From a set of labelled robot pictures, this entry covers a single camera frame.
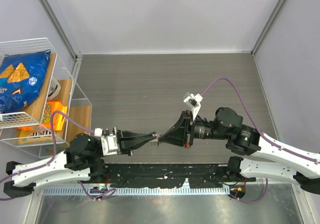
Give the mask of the silver keyring with clips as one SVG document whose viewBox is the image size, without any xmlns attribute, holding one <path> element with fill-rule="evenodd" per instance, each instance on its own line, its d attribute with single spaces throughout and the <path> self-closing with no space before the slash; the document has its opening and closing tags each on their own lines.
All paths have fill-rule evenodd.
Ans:
<svg viewBox="0 0 320 224">
<path fill-rule="evenodd" d="M 153 139 L 149 141 L 150 145 L 158 147 L 160 145 L 160 137 L 162 135 L 159 133 L 153 133 L 152 136 L 153 136 Z"/>
</svg>

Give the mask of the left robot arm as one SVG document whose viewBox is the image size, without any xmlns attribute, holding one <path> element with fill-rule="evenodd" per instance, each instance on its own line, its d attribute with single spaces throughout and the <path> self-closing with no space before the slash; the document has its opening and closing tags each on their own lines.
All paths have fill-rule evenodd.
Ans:
<svg viewBox="0 0 320 224">
<path fill-rule="evenodd" d="M 67 182 L 103 183 L 108 172 L 103 160 L 111 155 L 133 155 L 133 151 L 157 139 L 155 132 L 136 133 L 96 128 L 94 135 L 77 134 L 69 147 L 51 158 L 29 164 L 10 161 L 3 192 L 9 199 L 31 195 L 41 187 Z"/>
</svg>

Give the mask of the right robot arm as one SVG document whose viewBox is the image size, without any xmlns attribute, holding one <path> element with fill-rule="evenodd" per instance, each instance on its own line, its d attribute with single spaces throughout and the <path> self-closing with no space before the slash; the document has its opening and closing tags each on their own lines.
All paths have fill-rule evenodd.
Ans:
<svg viewBox="0 0 320 224">
<path fill-rule="evenodd" d="M 312 194 L 320 193 L 319 153 L 284 144 L 243 124 L 243 117 L 231 108 L 220 107 L 214 120 L 183 111 L 158 142 L 189 148 L 195 139 L 226 141 L 225 147 L 235 154 L 226 167 L 226 175 L 232 181 L 274 179 L 299 185 Z"/>
</svg>

